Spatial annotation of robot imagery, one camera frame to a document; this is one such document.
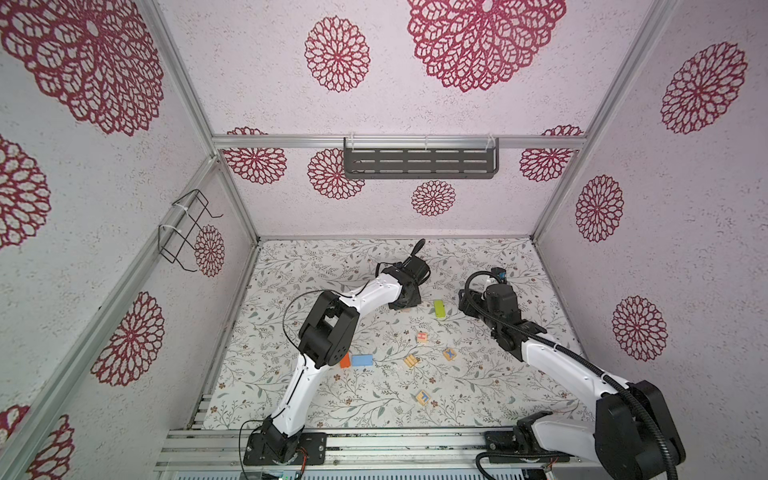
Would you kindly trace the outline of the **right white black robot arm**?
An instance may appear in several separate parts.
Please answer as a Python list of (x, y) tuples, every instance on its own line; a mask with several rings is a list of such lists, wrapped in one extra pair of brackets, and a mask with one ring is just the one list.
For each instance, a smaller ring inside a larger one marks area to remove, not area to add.
[(551, 377), (591, 412), (590, 422), (544, 410), (519, 420), (506, 445), (489, 444), (484, 457), (509, 461), (581, 458), (613, 479), (678, 476), (686, 452), (662, 392), (648, 381), (614, 376), (523, 318), (511, 285), (495, 276), (478, 291), (464, 286), (460, 310), (480, 320), (515, 359)]

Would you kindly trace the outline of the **light blue rectangular block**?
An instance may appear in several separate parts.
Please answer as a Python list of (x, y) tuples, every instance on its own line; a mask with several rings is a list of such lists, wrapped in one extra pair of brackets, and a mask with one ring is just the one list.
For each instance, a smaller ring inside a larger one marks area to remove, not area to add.
[(351, 357), (352, 367), (371, 367), (374, 365), (374, 359), (371, 354), (353, 355)]

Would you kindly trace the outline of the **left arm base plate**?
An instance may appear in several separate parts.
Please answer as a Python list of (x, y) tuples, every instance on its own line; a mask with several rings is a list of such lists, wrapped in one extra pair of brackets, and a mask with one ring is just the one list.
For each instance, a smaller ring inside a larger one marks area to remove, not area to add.
[(325, 433), (299, 433), (286, 439), (253, 433), (249, 436), (243, 463), (245, 466), (322, 465), (326, 444)]

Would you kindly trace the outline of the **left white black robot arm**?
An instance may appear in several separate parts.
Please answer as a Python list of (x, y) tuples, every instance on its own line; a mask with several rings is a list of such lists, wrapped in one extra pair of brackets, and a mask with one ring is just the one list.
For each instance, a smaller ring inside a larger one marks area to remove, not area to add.
[(420, 287), (430, 275), (426, 261), (411, 253), (378, 268), (357, 291), (319, 292), (299, 329), (298, 358), (285, 394), (258, 429), (262, 450), (278, 463), (294, 458), (312, 400), (330, 368), (349, 352), (359, 320), (382, 306), (399, 311), (419, 305)]

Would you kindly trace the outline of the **green rectangular block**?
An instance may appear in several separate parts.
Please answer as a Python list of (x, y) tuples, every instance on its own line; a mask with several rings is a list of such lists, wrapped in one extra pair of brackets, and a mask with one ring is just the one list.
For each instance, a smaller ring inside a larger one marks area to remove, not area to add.
[(445, 304), (442, 300), (435, 300), (433, 302), (433, 306), (434, 306), (435, 316), (437, 319), (444, 320), (447, 318)]

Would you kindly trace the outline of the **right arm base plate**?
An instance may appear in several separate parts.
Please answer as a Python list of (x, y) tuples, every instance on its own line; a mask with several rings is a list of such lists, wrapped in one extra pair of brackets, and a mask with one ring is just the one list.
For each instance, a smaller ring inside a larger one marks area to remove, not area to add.
[(533, 438), (532, 433), (519, 428), (486, 431), (484, 441), (492, 463), (551, 463), (569, 462), (571, 459), (566, 453), (544, 449)]

